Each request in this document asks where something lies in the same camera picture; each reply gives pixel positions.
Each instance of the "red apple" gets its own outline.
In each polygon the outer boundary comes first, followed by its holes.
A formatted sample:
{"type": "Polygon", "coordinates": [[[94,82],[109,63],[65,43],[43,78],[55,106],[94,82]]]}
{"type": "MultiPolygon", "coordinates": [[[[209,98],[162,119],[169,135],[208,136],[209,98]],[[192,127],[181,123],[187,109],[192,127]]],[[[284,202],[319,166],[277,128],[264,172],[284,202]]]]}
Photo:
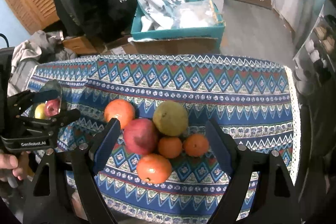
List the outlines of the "red apple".
{"type": "Polygon", "coordinates": [[[126,149],[132,153],[150,154],[155,150],[158,140],[158,131],[149,119],[134,119],[124,129],[126,149]]]}
{"type": "Polygon", "coordinates": [[[50,100],[45,104],[44,115],[51,117],[57,115],[59,112],[59,99],[50,100]]]}

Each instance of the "orange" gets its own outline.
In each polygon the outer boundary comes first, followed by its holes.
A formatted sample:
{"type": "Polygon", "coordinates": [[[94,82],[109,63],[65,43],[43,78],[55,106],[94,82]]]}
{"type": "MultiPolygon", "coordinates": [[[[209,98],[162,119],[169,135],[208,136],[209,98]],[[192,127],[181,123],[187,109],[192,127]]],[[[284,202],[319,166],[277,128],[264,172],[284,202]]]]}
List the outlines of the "orange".
{"type": "Polygon", "coordinates": [[[178,137],[163,137],[157,144],[159,153],[167,159],[176,158],[182,152],[182,142],[178,137]]]}
{"type": "Polygon", "coordinates": [[[135,117],[135,109],[131,103],[122,99],[115,99],[108,103],[104,110],[104,118],[109,122],[112,118],[117,118],[120,122],[121,129],[133,120],[135,117]]]}
{"type": "Polygon", "coordinates": [[[187,155],[200,157],[209,149],[209,142],[202,134],[192,134],[184,142],[183,148],[187,155]]]}
{"type": "Polygon", "coordinates": [[[139,178],[146,182],[163,183],[169,178],[172,166],[161,155],[149,154],[139,160],[136,171],[139,178]]]}

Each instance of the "tablecloth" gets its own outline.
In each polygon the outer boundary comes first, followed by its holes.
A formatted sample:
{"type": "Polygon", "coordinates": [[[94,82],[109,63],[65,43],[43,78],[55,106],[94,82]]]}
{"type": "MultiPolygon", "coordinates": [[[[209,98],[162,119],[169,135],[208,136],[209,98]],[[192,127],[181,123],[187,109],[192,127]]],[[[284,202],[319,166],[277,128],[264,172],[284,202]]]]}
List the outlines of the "tablecloth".
{"type": "MultiPolygon", "coordinates": [[[[109,55],[42,64],[28,88],[39,90],[57,79],[68,108],[80,119],[59,133],[58,149],[74,149],[103,130],[104,108],[116,98],[131,102],[137,117],[151,118],[164,100],[184,105],[189,128],[183,137],[204,133],[209,117],[236,143],[268,153],[279,151],[293,182],[300,152],[300,120],[292,72],[269,61],[223,55],[109,55]]],[[[229,182],[209,151],[200,158],[181,154],[171,160],[165,183],[141,181],[140,156],[128,153],[122,134],[96,183],[110,208],[160,223],[206,223],[229,182]]],[[[253,173],[238,218],[247,216],[258,174],[253,173]]],[[[68,174],[68,182],[74,184],[68,174]]]]}

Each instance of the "apple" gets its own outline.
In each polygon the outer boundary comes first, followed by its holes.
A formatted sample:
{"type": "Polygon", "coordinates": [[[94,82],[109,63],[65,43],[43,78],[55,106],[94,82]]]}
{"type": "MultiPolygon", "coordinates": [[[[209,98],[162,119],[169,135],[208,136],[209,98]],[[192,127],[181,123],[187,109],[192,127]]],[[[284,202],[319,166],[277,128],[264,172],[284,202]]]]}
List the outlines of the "apple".
{"type": "Polygon", "coordinates": [[[152,153],[159,140],[154,123],[145,118],[130,121],[124,129],[124,141],[127,151],[139,155],[152,153]]]}
{"type": "Polygon", "coordinates": [[[44,115],[51,117],[59,113],[59,99],[50,100],[45,104],[44,115]]]}
{"type": "Polygon", "coordinates": [[[45,107],[45,103],[42,103],[42,104],[39,104],[35,108],[34,117],[36,119],[45,119],[46,118],[46,116],[44,115],[44,107],[45,107]]]}

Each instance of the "green fruit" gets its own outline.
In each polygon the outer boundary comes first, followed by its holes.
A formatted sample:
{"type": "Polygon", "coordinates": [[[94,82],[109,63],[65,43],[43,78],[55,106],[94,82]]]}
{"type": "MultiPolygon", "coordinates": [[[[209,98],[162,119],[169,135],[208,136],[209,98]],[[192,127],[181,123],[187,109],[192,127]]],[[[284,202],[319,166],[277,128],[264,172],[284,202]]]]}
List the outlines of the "green fruit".
{"type": "Polygon", "coordinates": [[[35,108],[34,117],[35,117],[36,119],[45,119],[44,108],[45,108],[45,103],[39,104],[39,105],[35,108]]]}
{"type": "Polygon", "coordinates": [[[179,103],[164,101],[153,114],[157,129],[168,136],[179,136],[188,128],[188,112],[179,103]]]}

